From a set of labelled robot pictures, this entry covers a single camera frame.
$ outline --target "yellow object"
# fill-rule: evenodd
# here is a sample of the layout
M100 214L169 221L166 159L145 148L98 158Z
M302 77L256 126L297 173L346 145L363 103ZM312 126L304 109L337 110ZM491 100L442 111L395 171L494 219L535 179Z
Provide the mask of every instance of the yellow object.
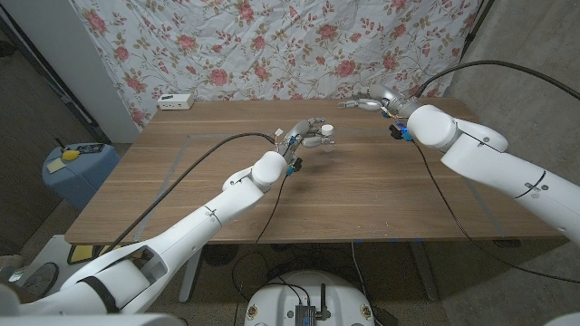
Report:
M46 168L48 168L48 173L54 173L64 167L66 167L66 164L64 164L61 158L57 158L46 165Z
M63 159L73 160L73 159L78 158L80 154L81 154L81 152L78 150L72 150L72 149L65 150L63 153Z
M92 259L92 245L74 245L69 253L69 264L81 263Z

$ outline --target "floral fabric backdrop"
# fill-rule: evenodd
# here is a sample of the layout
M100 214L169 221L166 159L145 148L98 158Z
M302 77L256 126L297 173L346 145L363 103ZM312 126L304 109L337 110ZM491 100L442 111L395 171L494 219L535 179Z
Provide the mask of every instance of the floral fabric backdrop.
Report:
M71 0L133 121L196 101L414 93L456 64L479 0ZM450 76L428 88L440 96Z

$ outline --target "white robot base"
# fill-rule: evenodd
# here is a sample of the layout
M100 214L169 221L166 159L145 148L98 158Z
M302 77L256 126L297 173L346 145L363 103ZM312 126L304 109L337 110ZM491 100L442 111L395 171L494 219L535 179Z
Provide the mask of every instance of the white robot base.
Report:
M374 325L369 301L357 288L336 275L295 271L276 277L269 284L272 285L264 286L250 299L245 315L246 326ZM310 307L305 291L293 285L308 292ZM293 288L303 305L300 305Z

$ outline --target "white wall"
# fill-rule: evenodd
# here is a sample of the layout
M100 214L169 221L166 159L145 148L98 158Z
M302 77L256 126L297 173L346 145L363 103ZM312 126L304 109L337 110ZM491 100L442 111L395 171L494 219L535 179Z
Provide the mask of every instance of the white wall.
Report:
M46 61L112 142L130 143L137 127L115 91L68 0L0 0Z

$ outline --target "black stripe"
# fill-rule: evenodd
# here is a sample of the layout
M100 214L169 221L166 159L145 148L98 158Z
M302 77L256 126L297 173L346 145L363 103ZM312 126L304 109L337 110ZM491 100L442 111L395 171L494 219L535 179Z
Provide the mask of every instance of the black stripe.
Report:
M115 302L115 298L112 296L111 292L109 292L109 289L107 289L105 284L103 284L101 282L101 280L99 280L98 278L96 278L94 276L89 276L89 277L83 278L79 282L87 283L87 284L89 284L89 286L92 287L92 289L101 298L102 304L105 305L105 308L107 309L108 313L118 313L119 312L119 308L117 308L117 303Z
M535 184L535 185L533 185L533 186L532 186L530 189L528 189L528 190L527 190L525 193L523 193L523 194L519 195L518 197L515 197L514 199L518 199L518 198L520 198L520 197L522 197L522 196L525 196L525 195L527 195L527 193L528 193L528 192L532 191L532 189L534 189L535 187L537 187L537 185L539 185L539 184L540 184L540 182L542 182L542 180L544 179L544 177L545 177L545 176L546 176L546 171L544 170L544 174L542 174L542 177L541 177L541 178L540 178L540 179L539 179L539 180L536 182L536 184Z

